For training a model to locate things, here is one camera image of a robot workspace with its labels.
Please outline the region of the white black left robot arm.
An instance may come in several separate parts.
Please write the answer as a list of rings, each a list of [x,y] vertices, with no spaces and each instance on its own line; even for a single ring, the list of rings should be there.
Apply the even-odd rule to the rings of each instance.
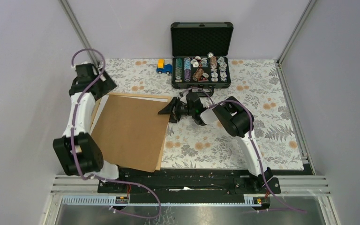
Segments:
[[[119,168],[104,160],[102,151],[91,137],[93,113],[98,100],[116,88],[111,77],[92,63],[75,66],[77,73],[69,89],[71,111],[67,126],[52,146],[67,176],[109,180],[116,193],[125,190],[127,181],[119,175]]]

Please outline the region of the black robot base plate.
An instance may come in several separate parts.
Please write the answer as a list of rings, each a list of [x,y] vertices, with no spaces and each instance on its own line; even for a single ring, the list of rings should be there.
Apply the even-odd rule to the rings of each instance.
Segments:
[[[124,194],[129,203],[243,203],[244,195],[268,193],[261,178],[247,170],[162,169],[150,173],[121,169],[120,178],[132,185],[97,184],[99,194]]]

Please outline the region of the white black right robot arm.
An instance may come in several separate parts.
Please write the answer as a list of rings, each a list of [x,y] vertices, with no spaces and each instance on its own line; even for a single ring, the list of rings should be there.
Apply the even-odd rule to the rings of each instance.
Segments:
[[[275,182],[270,167],[264,161],[255,137],[254,116],[235,97],[210,106],[204,106],[196,93],[173,97],[159,115],[169,115],[170,123],[177,123],[183,116],[190,116],[197,125],[219,121],[225,131],[237,140],[243,152],[249,172],[248,185],[256,193],[263,191],[274,195]]]

